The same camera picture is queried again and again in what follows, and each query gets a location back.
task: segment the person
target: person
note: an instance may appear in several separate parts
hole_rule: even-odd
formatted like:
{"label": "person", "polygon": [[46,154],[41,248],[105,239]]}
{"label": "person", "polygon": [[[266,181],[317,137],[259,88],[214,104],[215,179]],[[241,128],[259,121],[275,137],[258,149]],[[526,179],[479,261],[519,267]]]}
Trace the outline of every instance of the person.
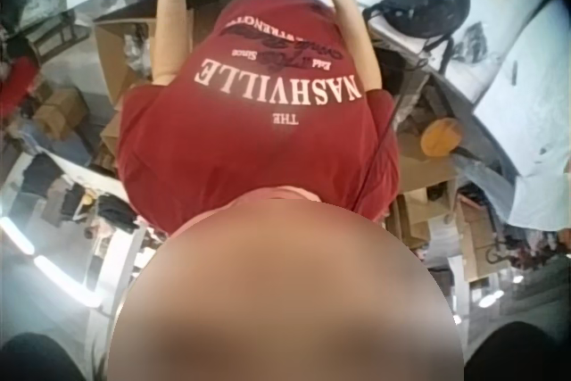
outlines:
{"label": "person", "polygon": [[109,381],[457,380],[440,288],[381,226],[330,204],[240,204],[172,236],[129,288]]}
{"label": "person", "polygon": [[398,191],[393,100],[355,0],[234,0],[189,55],[158,0],[153,84],[124,97],[119,176],[169,235],[233,205],[330,203],[382,219]]}

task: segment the ceiling light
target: ceiling light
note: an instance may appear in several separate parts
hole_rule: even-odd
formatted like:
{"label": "ceiling light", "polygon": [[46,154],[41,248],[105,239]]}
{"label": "ceiling light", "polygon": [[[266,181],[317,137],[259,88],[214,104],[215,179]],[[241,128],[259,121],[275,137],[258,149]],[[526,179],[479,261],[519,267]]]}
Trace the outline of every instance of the ceiling light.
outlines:
{"label": "ceiling light", "polygon": [[53,262],[49,261],[45,256],[38,256],[34,259],[36,266],[58,285],[66,294],[74,298],[76,301],[83,303],[86,307],[97,308],[101,305],[101,297],[83,285],[68,276],[61,269],[56,267]]}
{"label": "ceiling light", "polygon": [[488,308],[494,305],[497,300],[498,298],[496,298],[493,294],[488,294],[487,296],[485,296],[480,300],[480,303],[478,305],[480,306],[480,308]]}
{"label": "ceiling light", "polygon": [[6,235],[24,254],[31,256],[36,252],[34,245],[21,233],[18,227],[16,227],[14,222],[9,218],[1,218],[0,227],[2,227]]}

